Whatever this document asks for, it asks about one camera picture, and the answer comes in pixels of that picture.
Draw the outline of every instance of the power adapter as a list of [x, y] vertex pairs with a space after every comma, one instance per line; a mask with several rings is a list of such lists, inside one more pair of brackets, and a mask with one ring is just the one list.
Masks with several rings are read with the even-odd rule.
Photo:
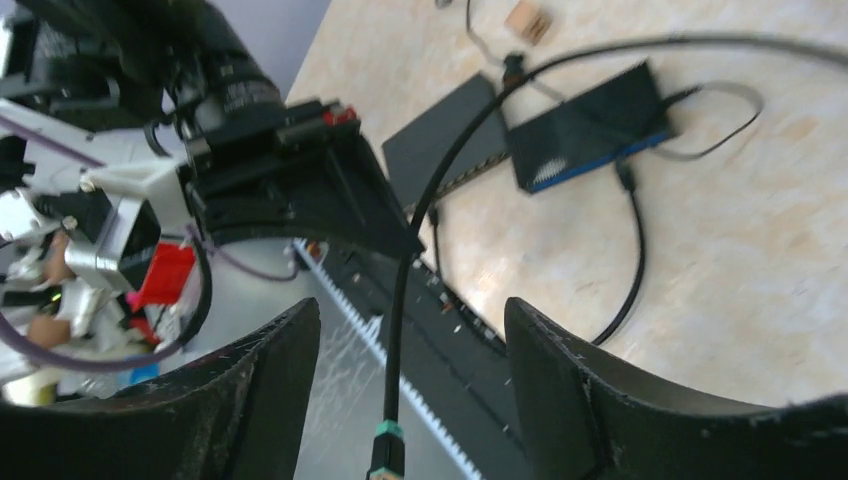
[[676, 136], [647, 61], [507, 133], [518, 186], [537, 193]]

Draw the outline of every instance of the marble table surface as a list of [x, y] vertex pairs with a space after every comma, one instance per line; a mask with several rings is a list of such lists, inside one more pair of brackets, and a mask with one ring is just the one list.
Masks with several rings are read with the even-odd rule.
[[[503, 26], [515, 0], [474, 2], [475, 28], [495, 55], [526, 49], [532, 64], [602, 41], [690, 31], [780, 33], [848, 46], [848, 4], [837, 0], [538, 3], [555, 22], [536, 47]], [[462, 0], [444, 10], [433, 0], [334, 0], [289, 101], [317, 96], [354, 105], [379, 150], [471, 75], [499, 78], [466, 38], [464, 11]], [[587, 60], [543, 81], [574, 95], [644, 58], [665, 93], [737, 81], [760, 90], [766, 110], [697, 162], [634, 157], [648, 271], [631, 318], [605, 348], [690, 387], [767, 405], [844, 390], [846, 72], [761, 51], [677, 49]], [[504, 114], [516, 125], [552, 105], [527, 90]], [[721, 94], [693, 97], [672, 111], [683, 134], [667, 145], [700, 150], [745, 121], [749, 108]], [[633, 221], [610, 168], [528, 196], [504, 163], [442, 205], [448, 282], [500, 331], [505, 300], [518, 296], [594, 337], [630, 287]], [[426, 226], [422, 238], [429, 244]]]

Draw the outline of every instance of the white wall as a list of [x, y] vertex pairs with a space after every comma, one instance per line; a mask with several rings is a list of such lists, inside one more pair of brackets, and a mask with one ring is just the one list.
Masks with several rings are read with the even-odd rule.
[[[287, 95], [330, 0], [211, 2], [224, 12], [265, 73]], [[0, 15], [12, 9], [12, 0], [0, 0]]]

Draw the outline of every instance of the black cable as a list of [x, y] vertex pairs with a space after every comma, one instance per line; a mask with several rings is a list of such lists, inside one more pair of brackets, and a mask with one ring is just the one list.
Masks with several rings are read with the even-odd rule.
[[[478, 35], [477, 32], [474, 31], [474, 28], [471, 27], [471, 0], [465, 1], [465, 35], [469, 40], [471, 40], [471, 43], [477, 46], [477, 49], [480, 50], [480, 53], [483, 55], [483, 58], [486, 59], [487, 63], [493, 67], [504, 68], [504, 59], [495, 56], [495, 54], [493, 54], [489, 49], [489, 46], [486, 45], [483, 37]], [[534, 79], [531, 81], [530, 88], [533, 88], [537, 92], [556, 102], [562, 103], [568, 101], [567, 96], [545, 85], [540, 80]]]
[[50, 246], [53, 245], [53, 237], [56, 236], [56, 232], [50, 232], [41, 239], [41, 252], [38, 254], [38, 261], [44, 261], [47, 258], [47, 254], [50, 253]]
[[630, 285], [630, 291], [624, 299], [624, 303], [615, 314], [612, 321], [607, 325], [607, 328], [600, 333], [594, 340], [592, 345], [600, 347], [621, 327], [624, 320], [630, 315], [633, 305], [636, 303], [636, 297], [639, 295], [639, 289], [642, 287], [642, 281], [645, 277], [645, 265], [647, 264], [648, 247], [645, 237], [645, 225], [642, 219], [642, 211], [639, 208], [639, 199], [636, 196], [636, 178], [633, 174], [633, 167], [630, 162], [621, 158], [615, 161], [615, 173], [621, 183], [622, 188], [627, 191], [630, 197], [630, 206], [633, 207], [633, 220], [636, 224], [636, 237], [639, 242], [639, 262], [636, 265], [636, 274], [633, 276], [633, 283]]
[[144, 140], [147, 141], [147, 146], [150, 147], [150, 150], [152, 150], [157, 157], [170, 158], [171, 152], [162, 146], [162, 143], [159, 142], [159, 138], [156, 136], [157, 128], [159, 128], [158, 120], [148, 122], [143, 129]]
[[159, 328], [159, 324], [162, 323], [162, 319], [165, 318], [165, 312], [168, 309], [166, 307], [162, 307], [159, 309], [159, 315], [156, 316], [156, 321], [153, 322], [153, 331], [156, 332], [156, 329]]
[[30, 291], [7, 291], [3, 294], [3, 308], [14, 307], [40, 307], [53, 300], [53, 297], [62, 293], [61, 287], [48, 287], [43, 290]]
[[[808, 58], [818, 59], [824, 62], [832, 63], [843, 69], [848, 70], [848, 55], [845, 53], [825, 46], [814, 45], [811, 43], [798, 42], [795, 40], [783, 39], [775, 36], [767, 35], [752, 35], [752, 34], [736, 34], [736, 33], [706, 33], [706, 34], [686, 34], [676, 35], [672, 37], [649, 37], [636, 40], [627, 40], [620, 42], [609, 42], [593, 47], [578, 49], [576, 51], [566, 53], [552, 60], [549, 60], [542, 65], [536, 67], [527, 73], [523, 78], [516, 80], [499, 93], [488, 105], [486, 105], [459, 134], [457, 139], [445, 153], [444, 158], [439, 163], [433, 176], [430, 178], [427, 186], [424, 188], [424, 193], [421, 195], [421, 200], [415, 206], [415, 212], [410, 222], [410, 228], [414, 232], [421, 229], [424, 217], [427, 215], [427, 210], [436, 192], [441, 185], [442, 179], [447, 173], [453, 161], [456, 159], [460, 150], [468, 143], [468, 140], [474, 132], [480, 128], [483, 122], [500, 107], [503, 102], [509, 98], [516, 90], [526, 85], [528, 82], [536, 78], [536, 76], [544, 73], [551, 68], [574, 62], [581, 59], [607, 55], [617, 52], [626, 52], [638, 49], [658, 49], [669, 47], [751, 47], [763, 50], [771, 50], [777, 52], [788, 53], [791, 55], [804, 56]], [[385, 396], [383, 401], [383, 415], [386, 420], [397, 421], [398, 418], [398, 402], [400, 400], [400, 359], [401, 359], [401, 330], [403, 327], [403, 310], [406, 293], [406, 286], [409, 281], [409, 271], [412, 266], [413, 257], [402, 258], [398, 265], [397, 279], [395, 282], [395, 292], [393, 295], [391, 317], [389, 319], [389, 339], [388, 352], [386, 359], [386, 378], [385, 378]]]
[[[677, 103], [682, 102], [683, 100], [686, 100], [687, 98], [689, 98], [689, 97], [691, 97], [695, 94], [701, 93], [701, 92], [721, 92], [721, 93], [726, 93], [728, 95], [733, 95], [735, 97], [741, 98], [741, 99], [746, 100], [748, 103], [751, 104], [751, 107], [753, 108], [754, 113], [741, 126], [737, 127], [736, 129], [731, 131], [729, 134], [727, 134], [724, 138], [722, 138], [721, 140], [719, 140], [718, 142], [714, 143], [712, 146], [710, 146], [710, 147], [708, 147], [704, 150], [701, 150], [699, 152], [694, 152], [694, 153], [682, 153], [682, 152], [675, 152], [673, 150], [669, 150], [667, 148], [664, 148], [662, 146], [657, 145], [657, 146], [652, 147], [650, 149], [657, 156], [659, 156], [661, 158], [668, 159], [668, 160], [675, 160], [675, 161], [693, 161], [693, 160], [699, 160], [701, 158], [704, 158], [705, 156], [709, 155], [710, 153], [712, 153], [715, 150], [717, 150], [718, 148], [720, 148], [725, 143], [729, 142], [736, 135], [739, 135], [740, 133], [745, 131], [745, 129], [750, 127], [760, 117], [760, 115], [763, 113], [763, 110], [765, 110], [765, 103], [766, 103], [765, 98], [755, 88], [749, 87], [747, 85], [743, 85], [741, 83], [736, 83], [736, 82], [713, 81], [713, 82], [702, 83], [702, 84], [681, 90], [679, 92], [676, 92], [676, 93], [670, 95], [668, 98], [663, 100], [663, 103], [662, 103], [659, 111], [656, 112], [656, 116], [659, 117], [659, 116], [665, 114], [665, 112], [666, 112], [666, 110], [668, 110], [668, 108], [672, 107], [673, 105], [675, 105]], [[618, 126], [610, 124], [610, 123], [604, 121], [603, 119], [598, 118], [596, 115], [593, 115], [591, 112], [588, 112], [585, 109], [580, 109], [580, 120], [587, 122], [589, 125], [597, 128], [597, 130], [601, 134], [607, 135], [611, 139], [620, 141], [620, 142], [622, 142], [622, 144], [625, 144], [625, 145], [631, 144], [631, 143], [634, 143], [634, 142], [638, 142], [638, 141], [641, 140], [641, 138], [635, 136], [632, 132], [624, 131], [624, 130], [620, 129]], [[647, 123], [648, 123], [648, 125], [651, 125], [651, 124], [654, 123], [654, 120], [652, 119], [651, 121], [649, 121]]]
[[503, 348], [502, 342], [495, 342], [491, 338], [486, 337], [486, 329], [485, 327], [481, 328], [480, 325], [475, 324], [475, 320], [477, 320], [476, 316], [470, 314], [467, 310], [462, 310], [460, 305], [463, 303], [459, 296], [450, 288], [450, 286], [445, 281], [445, 273], [442, 268], [442, 253], [441, 253], [441, 242], [439, 241], [439, 228], [440, 228], [440, 214], [438, 205], [433, 205], [430, 207], [428, 211], [428, 216], [430, 218], [430, 226], [433, 228], [433, 259], [435, 261], [435, 274], [436, 278], [439, 279], [439, 282], [444, 289], [444, 294], [447, 297], [447, 303], [454, 309], [456, 315], [465, 323], [465, 327], [472, 332], [472, 334], [477, 337], [484, 345], [486, 345], [489, 350], [491, 350], [495, 355], [499, 357], [506, 357], [506, 349]]

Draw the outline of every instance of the cable connector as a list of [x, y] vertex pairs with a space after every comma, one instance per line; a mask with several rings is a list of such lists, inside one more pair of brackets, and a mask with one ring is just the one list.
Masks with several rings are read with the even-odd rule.
[[403, 429], [397, 422], [384, 420], [377, 427], [374, 448], [371, 451], [371, 468], [366, 480], [403, 480], [405, 474], [406, 446]]
[[509, 88], [510, 85], [524, 78], [524, 54], [521, 52], [512, 52], [504, 59], [504, 76], [502, 79], [503, 88]]
[[622, 188], [631, 193], [636, 191], [636, 175], [626, 157], [621, 157], [615, 161], [615, 174], [618, 176]]

